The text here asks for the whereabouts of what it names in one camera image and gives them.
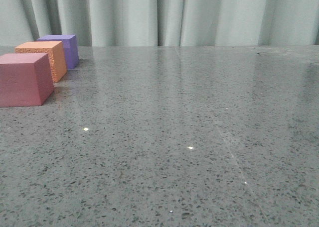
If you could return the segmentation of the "orange foam cube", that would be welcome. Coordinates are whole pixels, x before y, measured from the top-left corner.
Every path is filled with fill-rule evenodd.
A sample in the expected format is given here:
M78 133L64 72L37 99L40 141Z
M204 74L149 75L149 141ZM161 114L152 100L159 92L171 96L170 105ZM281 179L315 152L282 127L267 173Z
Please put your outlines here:
M67 73L62 41L33 41L15 47L16 53L47 53L54 83Z

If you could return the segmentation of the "white pleated curtain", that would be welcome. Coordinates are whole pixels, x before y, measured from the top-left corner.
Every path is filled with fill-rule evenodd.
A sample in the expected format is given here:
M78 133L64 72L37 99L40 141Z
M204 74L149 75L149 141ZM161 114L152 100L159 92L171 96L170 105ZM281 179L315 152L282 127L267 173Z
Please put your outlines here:
M81 46L313 45L319 0L0 0L0 43L75 34Z

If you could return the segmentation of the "purple foam cube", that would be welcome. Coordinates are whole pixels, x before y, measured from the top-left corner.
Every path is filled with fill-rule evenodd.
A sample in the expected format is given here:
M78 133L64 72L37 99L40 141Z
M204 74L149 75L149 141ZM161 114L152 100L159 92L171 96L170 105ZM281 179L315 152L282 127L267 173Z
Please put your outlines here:
M37 41L62 41L67 69L74 69L79 63L77 37L75 34L45 35Z

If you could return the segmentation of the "pink foam cube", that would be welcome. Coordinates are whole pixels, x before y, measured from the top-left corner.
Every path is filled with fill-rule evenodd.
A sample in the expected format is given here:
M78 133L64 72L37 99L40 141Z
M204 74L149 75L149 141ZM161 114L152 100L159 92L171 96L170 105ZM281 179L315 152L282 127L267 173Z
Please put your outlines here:
M48 54L8 53L0 57L0 106L40 106L54 84Z

